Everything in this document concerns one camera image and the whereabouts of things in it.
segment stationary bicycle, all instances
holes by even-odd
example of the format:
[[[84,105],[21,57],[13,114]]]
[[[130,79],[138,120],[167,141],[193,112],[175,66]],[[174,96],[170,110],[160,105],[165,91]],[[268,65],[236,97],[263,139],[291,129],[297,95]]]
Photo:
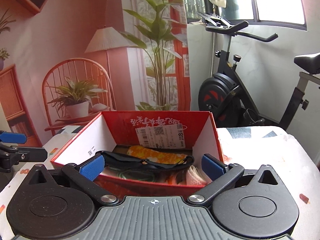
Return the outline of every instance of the stationary bicycle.
[[[272,125],[286,130],[299,106],[302,105],[304,110],[308,107],[309,101],[303,100],[308,81],[320,85],[320,79],[313,76],[320,74],[320,53],[294,58],[294,63],[307,73],[300,72],[298,85],[293,91],[283,117],[280,122],[277,122],[259,113],[245,85],[236,73],[237,63],[240,62],[241,57],[234,55],[235,63],[232,65],[229,62],[229,54],[231,39],[236,35],[262,42],[271,42],[278,38],[278,35],[275,33],[268,38],[262,38],[241,31],[249,25],[246,21],[231,25],[227,20],[215,14],[201,13],[200,15],[202,21],[206,23],[207,31],[223,34],[224,44],[223,49],[215,53],[215,56],[220,58],[217,73],[206,79],[200,87],[199,110],[212,112],[217,127]]]

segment silver bolt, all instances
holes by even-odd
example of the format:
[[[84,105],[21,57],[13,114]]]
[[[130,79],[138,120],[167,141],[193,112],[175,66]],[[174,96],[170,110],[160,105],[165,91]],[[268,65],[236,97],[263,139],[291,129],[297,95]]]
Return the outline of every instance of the silver bolt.
[[[204,196],[201,195],[191,195],[189,200],[194,203],[200,203],[204,201]]]
[[[103,201],[104,203],[113,203],[116,200],[117,200],[117,197],[113,195],[103,195],[101,197],[101,201]]]

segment wooden chair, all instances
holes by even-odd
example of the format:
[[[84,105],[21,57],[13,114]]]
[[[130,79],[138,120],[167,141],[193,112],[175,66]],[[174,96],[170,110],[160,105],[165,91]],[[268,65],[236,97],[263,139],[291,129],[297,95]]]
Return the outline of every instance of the wooden chair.
[[[111,111],[116,109],[110,77],[99,63],[85,58],[71,58],[62,61],[50,69],[42,83],[44,108],[49,123],[49,126],[44,130],[51,131],[52,136],[55,135],[56,130],[60,130],[66,125],[86,125],[90,122],[90,120],[75,123],[57,121],[67,116],[66,110],[64,107],[58,110],[58,106],[48,102],[59,96],[55,87],[66,85],[65,77],[80,81],[92,80],[99,88],[107,90],[107,92],[98,93],[99,97],[93,98],[92,104],[102,103],[108,106]]]

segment gray ribbed plate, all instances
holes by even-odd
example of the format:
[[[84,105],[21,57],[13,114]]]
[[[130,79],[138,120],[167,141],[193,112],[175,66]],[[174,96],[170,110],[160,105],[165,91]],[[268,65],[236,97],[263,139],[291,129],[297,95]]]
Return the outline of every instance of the gray ribbed plate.
[[[219,228],[202,207],[181,197],[127,197],[116,207],[103,207],[83,231],[67,240],[236,240]]]

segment exercise bike handlebar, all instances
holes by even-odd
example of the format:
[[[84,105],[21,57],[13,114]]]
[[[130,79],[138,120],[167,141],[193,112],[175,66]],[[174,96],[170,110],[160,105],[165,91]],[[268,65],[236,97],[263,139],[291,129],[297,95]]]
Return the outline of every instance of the exercise bike handlebar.
[[[215,26],[207,25],[205,27],[205,30],[208,31],[208,32],[214,32],[214,33],[230,35],[230,34],[238,32],[239,30],[242,30],[242,29],[244,29],[245,27],[248,27],[248,26],[249,26],[249,23],[247,21],[243,21],[243,22],[240,22],[240,23],[238,23],[236,25],[233,25],[233,26],[218,26],[218,27],[215,27]]]
[[[271,35],[268,38],[262,38],[260,36],[256,36],[256,35],[253,35],[251,33],[245,33],[245,32],[236,32],[236,35],[245,36],[245,37],[252,38],[252,39],[255,39],[255,40],[258,40],[258,41],[262,41],[262,42],[274,41],[276,38],[279,37],[278,34],[276,34],[276,33]]]

